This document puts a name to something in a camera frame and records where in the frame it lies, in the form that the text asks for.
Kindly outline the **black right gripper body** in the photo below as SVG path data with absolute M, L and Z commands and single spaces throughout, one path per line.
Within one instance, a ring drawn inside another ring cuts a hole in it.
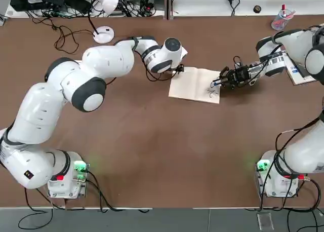
M 235 80 L 236 80 L 236 86 L 237 87 L 243 87 L 245 86 L 249 79 L 250 79 L 250 73 L 249 73 L 249 67 L 248 66 L 240 66 L 236 68 L 235 70 Z

